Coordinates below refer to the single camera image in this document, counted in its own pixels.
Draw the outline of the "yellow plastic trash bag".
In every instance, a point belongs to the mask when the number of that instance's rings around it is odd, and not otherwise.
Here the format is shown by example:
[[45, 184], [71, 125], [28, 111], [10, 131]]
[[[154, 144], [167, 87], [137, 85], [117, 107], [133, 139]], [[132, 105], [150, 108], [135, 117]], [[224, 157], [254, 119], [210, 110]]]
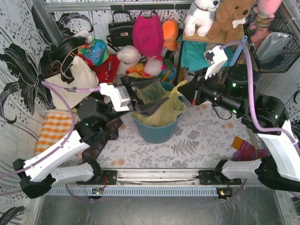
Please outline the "yellow plastic trash bag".
[[183, 95], [178, 91], [178, 88], [186, 83], [183, 81], [175, 87], [171, 85], [168, 88], [169, 83], [157, 81], [145, 88], [136, 89], [135, 93], [138, 98], [144, 104], [150, 105], [154, 111], [150, 115], [137, 112], [133, 112], [131, 115], [138, 122], [147, 126], [163, 127], [170, 125], [186, 110]]

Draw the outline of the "brown plush dog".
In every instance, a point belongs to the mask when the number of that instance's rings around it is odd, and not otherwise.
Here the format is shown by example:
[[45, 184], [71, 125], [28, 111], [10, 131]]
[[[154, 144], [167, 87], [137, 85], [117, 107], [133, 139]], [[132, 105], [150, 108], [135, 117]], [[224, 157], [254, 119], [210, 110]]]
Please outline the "brown plush dog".
[[220, 32], [225, 32], [225, 43], [239, 40], [239, 32], [249, 15], [254, 0], [224, 0], [217, 9], [214, 22], [207, 34], [209, 39], [215, 39]]

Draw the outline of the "white plush dog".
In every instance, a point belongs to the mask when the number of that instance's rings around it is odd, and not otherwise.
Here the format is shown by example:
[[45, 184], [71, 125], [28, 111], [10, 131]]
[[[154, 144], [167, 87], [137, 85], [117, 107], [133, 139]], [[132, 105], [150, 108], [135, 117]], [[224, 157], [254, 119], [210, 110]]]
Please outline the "white plush dog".
[[220, 0], [194, 0], [184, 21], [184, 34], [188, 37], [195, 33], [199, 37], [208, 34]]

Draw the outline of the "pink plush toy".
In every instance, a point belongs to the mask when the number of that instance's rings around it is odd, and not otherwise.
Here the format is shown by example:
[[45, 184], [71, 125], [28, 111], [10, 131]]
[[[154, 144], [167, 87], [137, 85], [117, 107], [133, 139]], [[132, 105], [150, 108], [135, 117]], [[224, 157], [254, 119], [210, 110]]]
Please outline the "pink plush toy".
[[253, 8], [256, 16], [250, 24], [252, 29], [268, 28], [275, 18], [275, 12], [281, 3], [282, 0], [258, 0], [256, 7]]

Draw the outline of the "orange plush toy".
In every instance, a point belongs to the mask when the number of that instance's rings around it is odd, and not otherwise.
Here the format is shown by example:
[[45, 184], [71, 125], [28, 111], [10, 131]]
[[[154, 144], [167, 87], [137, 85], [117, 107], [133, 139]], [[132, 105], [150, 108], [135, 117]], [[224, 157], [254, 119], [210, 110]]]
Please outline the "orange plush toy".
[[179, 27], [175, 20], [170, 19], [162, 23], [164, 47], [170, 51], [176, 51], [179, 48], [177, 38], [179, 34]]

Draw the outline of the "blue plastic trash bin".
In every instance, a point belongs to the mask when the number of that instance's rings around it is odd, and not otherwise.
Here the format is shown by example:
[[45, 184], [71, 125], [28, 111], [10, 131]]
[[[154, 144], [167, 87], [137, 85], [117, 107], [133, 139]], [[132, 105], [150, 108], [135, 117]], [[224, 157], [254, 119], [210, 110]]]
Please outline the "blue plastic trash bin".
[[137, 92], [138, 97], [146, 103], [168, 98], [151, 116], [131, 113], [140, 136], [146, 142], [155, 144], [171, 139], [178, 121], [186, 110], [183, 95], [178, 92], [176, 86], [162, 81], [155, 82]]

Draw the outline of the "dark patterned necktie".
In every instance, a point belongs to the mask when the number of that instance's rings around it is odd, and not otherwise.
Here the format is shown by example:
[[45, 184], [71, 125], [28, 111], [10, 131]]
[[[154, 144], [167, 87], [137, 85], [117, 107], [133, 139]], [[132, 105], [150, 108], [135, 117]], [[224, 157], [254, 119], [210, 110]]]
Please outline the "dark patterned necktie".
[[123, 124], [121, 118], [117, 118], [106, 125], [107, 131], [91, 147], [85, 149], [82, 153], [82, 162], [96, 160], [108, 141], [117, 140], [119, 137], [119, 127]]

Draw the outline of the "red cloth garment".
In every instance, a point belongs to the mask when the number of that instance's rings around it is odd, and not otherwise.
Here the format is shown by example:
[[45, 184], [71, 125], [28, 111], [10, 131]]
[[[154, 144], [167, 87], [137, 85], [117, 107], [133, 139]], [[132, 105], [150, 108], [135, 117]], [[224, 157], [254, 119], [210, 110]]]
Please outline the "red cloth garment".
[[95, 72], [99, 83], [112, 83], [117, 74], [120, 60], [116, 54], [111, 54], [100, 66], [90, 67]]

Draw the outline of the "black leather handbag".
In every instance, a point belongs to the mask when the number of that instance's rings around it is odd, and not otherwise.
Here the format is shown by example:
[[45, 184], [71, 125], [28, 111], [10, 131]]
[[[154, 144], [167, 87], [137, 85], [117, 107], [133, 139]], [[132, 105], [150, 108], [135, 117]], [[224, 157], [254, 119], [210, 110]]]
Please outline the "black leather handbag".
[[[116, 22], [115, 15], [127, 14], [129, 20], [124, 22]], [[133, 43], [133, 26], [135, 20], [132, 18], [129, 11], [118, 10], [112, 14], [112, 21], [108, 24], [109, 35], [106, 37], [107, 45], [114, 51], [118, 52], [120, 47], [134, 45]]]

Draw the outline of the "orange checkered towel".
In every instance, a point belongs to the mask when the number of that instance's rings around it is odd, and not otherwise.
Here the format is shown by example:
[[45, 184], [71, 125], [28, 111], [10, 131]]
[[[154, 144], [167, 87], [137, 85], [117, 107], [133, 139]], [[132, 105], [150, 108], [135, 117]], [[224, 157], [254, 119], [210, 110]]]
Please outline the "orange checkered towel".
[[68, 111], [56, 109], [47, 111], [36, 144], [35, 154], [38, 155], [44, 152], [67, 135], [71, 129], [71, 123], [71, 115]]

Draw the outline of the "purple orange sock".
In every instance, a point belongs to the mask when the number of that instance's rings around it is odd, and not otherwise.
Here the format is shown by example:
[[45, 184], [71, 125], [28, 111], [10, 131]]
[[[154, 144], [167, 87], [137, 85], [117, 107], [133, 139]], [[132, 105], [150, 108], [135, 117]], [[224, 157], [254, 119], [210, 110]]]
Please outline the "purple orange sock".
[[232, 143], [232, 147], [236, 149], [233, 154], [233, 161], [251, 161], [263, 158], [269, 155], [268, 149], [255, 150], [254, 146], [249, 142], [236, 136]]

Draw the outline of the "colorful scarf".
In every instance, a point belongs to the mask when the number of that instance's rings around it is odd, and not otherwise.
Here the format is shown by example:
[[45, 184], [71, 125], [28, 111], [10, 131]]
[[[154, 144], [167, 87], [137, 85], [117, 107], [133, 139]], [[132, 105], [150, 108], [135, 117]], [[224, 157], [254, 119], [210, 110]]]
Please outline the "colorful scarf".
[[93, 39], [90, 43], [78, 47], [77, 55], [90, 67], [102, 65], [110, 56], [105, 42]]

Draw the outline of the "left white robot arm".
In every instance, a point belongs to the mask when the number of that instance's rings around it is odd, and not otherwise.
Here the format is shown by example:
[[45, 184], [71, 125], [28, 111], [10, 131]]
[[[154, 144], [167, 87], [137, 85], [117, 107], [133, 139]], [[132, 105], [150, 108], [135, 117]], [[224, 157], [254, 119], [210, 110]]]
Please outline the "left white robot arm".
[[107, 124], [127, 112], [135, 112], [143, 116], [153, 115], [168, 98], [152, 103], [144, 103], [137, 91], [159, 82], [157, 78], [135, 78], [123, 76], [121, 85], [100, 83], [95, 88], [64, 88], [49, 82], [42, 84], [54, 92], [66, 105], [66, 100], [59, 90], [71, 93], [98, 92], [108, 96], [111, 104], [101, 103], [99, 99], [87, 96], [80, 102], [77, 115], [78, 123], [71, 120], [71, 128], [67, 135], [57, 141], [39, 155], [13, 162], [14, 173], [20, 177], [20, 187], [30, 199], [40, 197], [51, 188], [68, 183], [97, 183], [102, 180], [103, 172], [96, 161], [89, 161], [78, 166], [61, 167], [60, 165], [76, 153], [85, 150], [109, 134]]

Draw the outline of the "cream canvas tote bag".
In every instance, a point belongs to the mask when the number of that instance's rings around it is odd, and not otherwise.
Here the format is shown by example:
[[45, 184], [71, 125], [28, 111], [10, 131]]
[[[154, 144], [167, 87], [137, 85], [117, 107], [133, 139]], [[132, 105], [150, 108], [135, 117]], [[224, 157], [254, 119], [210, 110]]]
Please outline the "cream canvas tote bag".
[[[63, 82], [60, 74], [47, 78], [45, 81], [64, 88], [89, 89], [98, 86], [99, 81], [96, 73], [82, 58], [75, 56], [72, 63], [70, 70], [74, 80], [71, 83]], [[90, 94], [90, 92], [68, 92], [65, 90], [58, 90], [57, 92], [65, 99], [71, 109]]]

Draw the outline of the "blue handled broom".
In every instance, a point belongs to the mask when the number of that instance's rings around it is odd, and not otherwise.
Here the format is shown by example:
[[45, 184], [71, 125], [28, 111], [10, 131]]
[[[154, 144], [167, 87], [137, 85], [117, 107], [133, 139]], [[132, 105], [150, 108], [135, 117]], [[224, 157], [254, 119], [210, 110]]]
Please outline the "blue handled broom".
[[[247, 40], [248, 40], [248, 37], [244, 36], [241, 39], [241, 42], [246, 43]], [[234, 54], [233, 54], [233, 57], [232, 57], [232, 59], [230, 61], [230, 64], [229, 64], [230, 67], [233, 66], [237, 62], [237, 60], [238, 60], [238, 58], [239, 58], [239, 56], [240, 56], [240, 54], [241, 54], [242, 51], [243, 51], [243, 47], [241, 45], [238, 45], [237, 48], [236, 48], [236, 50], [235, 50], [235, 52], [234, 52]]]

